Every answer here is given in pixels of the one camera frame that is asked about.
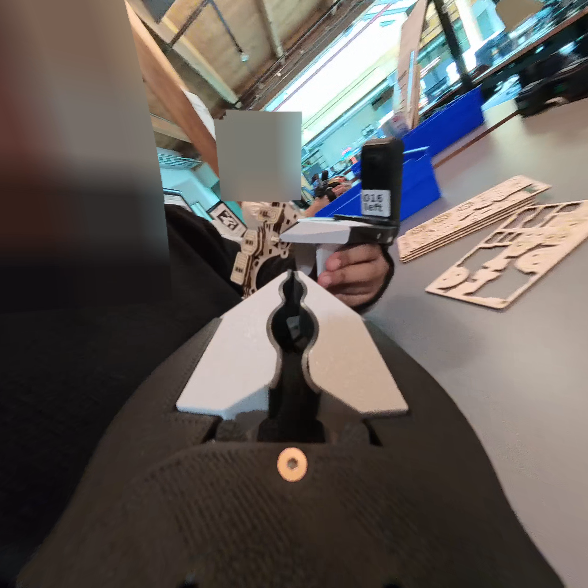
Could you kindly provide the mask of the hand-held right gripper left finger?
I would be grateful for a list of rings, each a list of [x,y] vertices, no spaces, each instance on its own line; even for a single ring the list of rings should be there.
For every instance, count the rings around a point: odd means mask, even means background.
[[[280,274],[221,316],[176,401],[179,412],[235,421],[267,416],[282,353],[271,323],[285,303],[283,284],[293,276],[293,271]]]

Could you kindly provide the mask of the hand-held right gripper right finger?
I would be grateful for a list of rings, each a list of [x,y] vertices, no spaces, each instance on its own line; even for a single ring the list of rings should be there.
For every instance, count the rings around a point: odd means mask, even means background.
[[[306,383],[319,394],[318,417],[403,415],[408,404],[363,318],[304,273],[301,318],[313,326],[303,352]]]

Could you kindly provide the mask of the wooden puzzle model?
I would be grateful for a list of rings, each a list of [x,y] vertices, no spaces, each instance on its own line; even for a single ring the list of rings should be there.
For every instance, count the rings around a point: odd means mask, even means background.
[[[300,210],[292,202],[271,202],[271,206],[261,208],[253,223],[247,224],[231,272],[231,281],[241,287],[243,298],[258,290],[256,281],[265,262],[288,257],[290,244],[281,243],[279,237],[299,217]]]

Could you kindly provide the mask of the person's left forearm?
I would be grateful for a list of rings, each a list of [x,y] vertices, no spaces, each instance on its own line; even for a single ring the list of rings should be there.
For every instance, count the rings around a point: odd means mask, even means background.
[[[164,305],[212,317],[238,305],[243,289],[231,281],[238,244],[179,205],[164,208],[171,270],[171,298]]]

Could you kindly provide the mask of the grey desk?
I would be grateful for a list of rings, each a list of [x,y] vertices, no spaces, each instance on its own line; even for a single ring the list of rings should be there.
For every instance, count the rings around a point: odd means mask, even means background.
[[[402,231],[515,175],[587,198],[587,100],[504,122],[439,155],[442,198]],[[489,227],[408,264],[370,318],[445,388],[470,421],[528,533],[568,587],[587,587],[587,243],[504,312],[425,287]]]

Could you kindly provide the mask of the person's left hand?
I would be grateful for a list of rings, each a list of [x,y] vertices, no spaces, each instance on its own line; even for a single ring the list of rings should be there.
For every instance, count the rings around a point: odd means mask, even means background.
[[[357,313],[366,312],[387,289],[394,265],[378,244],[346,246],[331,254],[318,284]]]

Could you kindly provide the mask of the small blue plastic bin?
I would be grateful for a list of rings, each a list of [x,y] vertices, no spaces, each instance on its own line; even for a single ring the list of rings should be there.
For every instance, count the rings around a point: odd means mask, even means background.
[[[357,182],[321,209],[315,217],[333,217],[334,214],[359,215],[361,213],[361,188],[362,183]],[[406,151],[403,161],[400,221],[403,222],[429,206],[440,196],[429,147]]]

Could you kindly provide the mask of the large blue plastic bin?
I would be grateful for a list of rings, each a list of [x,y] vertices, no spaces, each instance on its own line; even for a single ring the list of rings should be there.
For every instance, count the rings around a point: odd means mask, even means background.
[[[403,138],[404,151],[426,148],[438,155],[461,138],[484,125],[483,96],[478,86],[436,111]]]

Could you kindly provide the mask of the black white marker board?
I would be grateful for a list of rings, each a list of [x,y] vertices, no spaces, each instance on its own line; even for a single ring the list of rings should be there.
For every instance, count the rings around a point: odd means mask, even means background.
[[[211,223],[227,239],[240,240],[247,231],[240,217],[223,201],[216,202],[207,210]]]

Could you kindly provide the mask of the stack of wooden puzzle sheets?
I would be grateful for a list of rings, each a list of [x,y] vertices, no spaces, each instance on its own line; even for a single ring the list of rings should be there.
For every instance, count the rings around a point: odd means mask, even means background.
[[[506,219],[531,205],[551,185],[518,175],[489,188],[398,238],[399,260],[407,263],[455,240]]]

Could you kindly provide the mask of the wooden puzzle sheet with cutouts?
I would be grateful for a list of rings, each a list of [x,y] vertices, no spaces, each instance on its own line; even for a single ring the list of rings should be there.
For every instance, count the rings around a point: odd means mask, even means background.
[[[587,200],[527,206],[425,291],[501,311],[586,240]]]

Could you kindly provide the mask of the white paper sign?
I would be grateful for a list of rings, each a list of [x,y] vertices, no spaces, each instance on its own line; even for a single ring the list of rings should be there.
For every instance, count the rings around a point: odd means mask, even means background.
[[[203,124],[209,130],[211,136],[214,138],[214,140],[216,140],[215,121],[212,118],[208,108],[202,102],[200,97],[198,97],[195,93],[184,90],[184,94],[186,95],[187,99],[194,108],[195,112],[198,114]]]

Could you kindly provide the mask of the person's black sweater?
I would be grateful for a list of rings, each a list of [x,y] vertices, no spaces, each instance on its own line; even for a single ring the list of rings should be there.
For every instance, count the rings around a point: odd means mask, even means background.
[[[1,587],[51,531],[131,394],[216,318],[165,302],[1,316]]]

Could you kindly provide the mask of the black device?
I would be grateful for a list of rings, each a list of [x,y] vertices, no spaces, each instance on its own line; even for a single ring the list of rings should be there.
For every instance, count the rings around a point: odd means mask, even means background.
[[[573,102],[587,96],[587,57],[557,51],[518,73],[518,114],[533,116],[556,99]]]

